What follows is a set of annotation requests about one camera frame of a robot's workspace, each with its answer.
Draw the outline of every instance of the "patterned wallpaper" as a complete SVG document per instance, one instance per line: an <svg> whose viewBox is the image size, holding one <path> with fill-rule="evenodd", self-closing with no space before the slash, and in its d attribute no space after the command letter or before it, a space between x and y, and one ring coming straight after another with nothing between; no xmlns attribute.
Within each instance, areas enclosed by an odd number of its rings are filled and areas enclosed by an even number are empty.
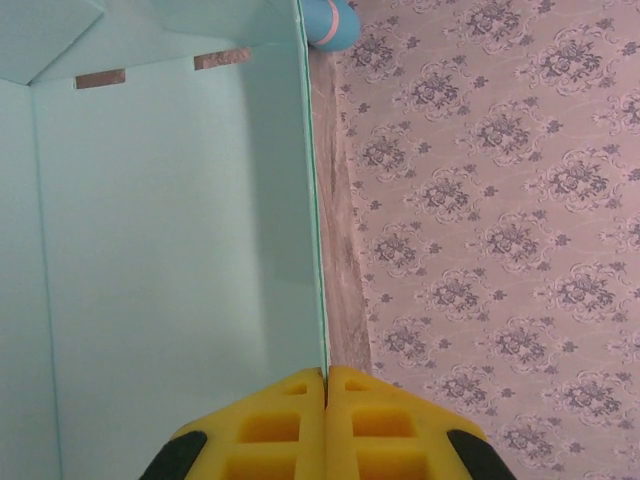
<svg viewBox="0 0 640 480"><path fill-rule="evenodd" d="M338 96L377 376L520 480L640 479L640 0L357 0Z"/></svg>

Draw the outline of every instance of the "blue object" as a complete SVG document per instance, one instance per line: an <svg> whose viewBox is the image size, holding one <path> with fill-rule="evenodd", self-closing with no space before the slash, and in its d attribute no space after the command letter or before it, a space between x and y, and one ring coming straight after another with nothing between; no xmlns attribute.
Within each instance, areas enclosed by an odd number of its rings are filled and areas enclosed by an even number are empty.
<svg viewBox="0 0 640 480"><path fill-rule="evenodd" d="M302 0L307 40L326 52L352 47L360 36L358 15L345 0Z"/></svg>

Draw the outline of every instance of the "pink wallpaper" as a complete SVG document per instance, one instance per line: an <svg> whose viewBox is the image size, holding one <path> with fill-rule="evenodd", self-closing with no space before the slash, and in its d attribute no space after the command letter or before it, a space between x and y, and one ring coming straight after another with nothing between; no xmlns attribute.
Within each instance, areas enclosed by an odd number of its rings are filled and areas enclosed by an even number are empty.
<svg viewBox="0 0 640 480"><path fill-rule="evenodd" d="M640 1L354 6L376 375L477 421L520 480L640 479Z"/></svg>

